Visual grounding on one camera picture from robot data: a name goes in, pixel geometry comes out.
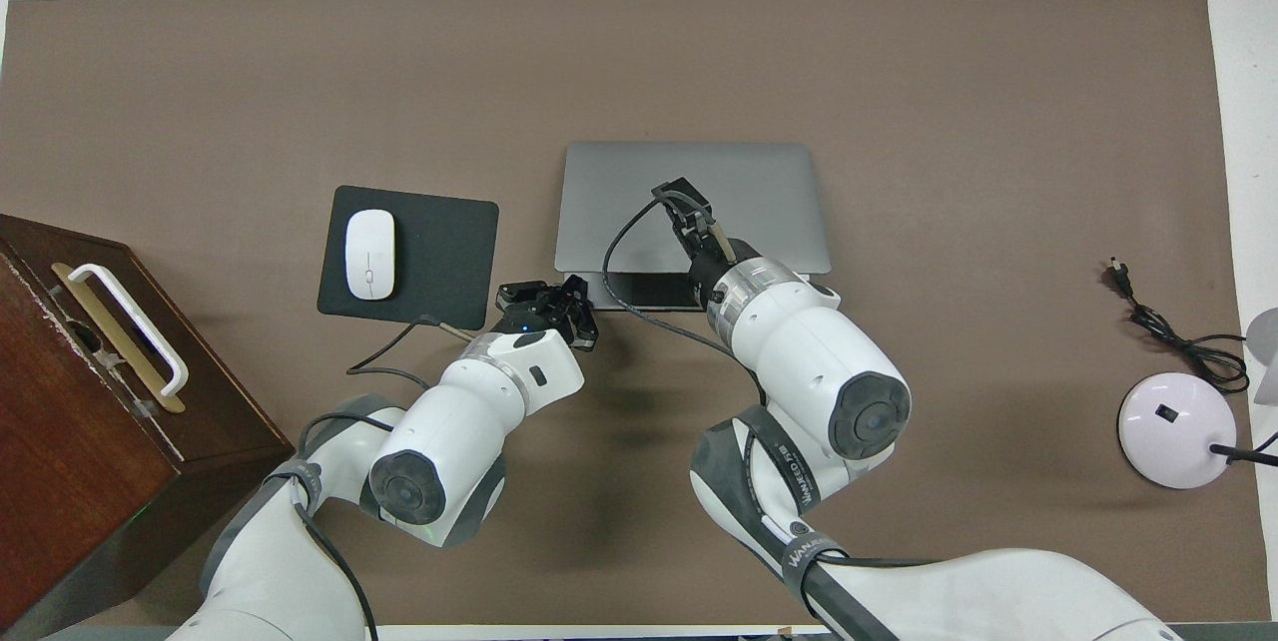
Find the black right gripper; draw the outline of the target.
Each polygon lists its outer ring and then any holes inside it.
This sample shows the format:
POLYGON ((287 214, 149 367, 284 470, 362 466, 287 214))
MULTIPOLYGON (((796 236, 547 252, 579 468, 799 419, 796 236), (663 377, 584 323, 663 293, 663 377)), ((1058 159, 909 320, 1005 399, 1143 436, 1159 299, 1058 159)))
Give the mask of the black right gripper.
POLYGON ((698 303, 709 303, 716 283, 737 264, 740 258, 737 241, 723 238, 732 253, 731 258, 725 255, 723 246, 711 231, 714 218, 702 215, 705 213, 705 200, 686 177, 662 183, 652 188, 651 194, 670 209, 674 232, 680 244, 688 246, 691 263, 688 277, 694 299, 698 303))

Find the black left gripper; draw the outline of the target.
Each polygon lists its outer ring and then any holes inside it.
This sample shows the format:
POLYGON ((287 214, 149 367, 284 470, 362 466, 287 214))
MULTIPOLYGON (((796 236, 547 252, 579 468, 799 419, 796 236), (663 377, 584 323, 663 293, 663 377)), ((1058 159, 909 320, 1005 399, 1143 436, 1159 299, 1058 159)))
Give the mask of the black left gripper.
POLYGON ((497 335, 530 335, 538 331, 556 331, 570 349, 592 351, 598 342, 599 329, 589 299, 589 285, 580 276, 569 276, 561 286, 560 304, 538 303, 547 291, 547 282, 521 282, 501 285, 496 306, 502 317, 495 323, 497 335))

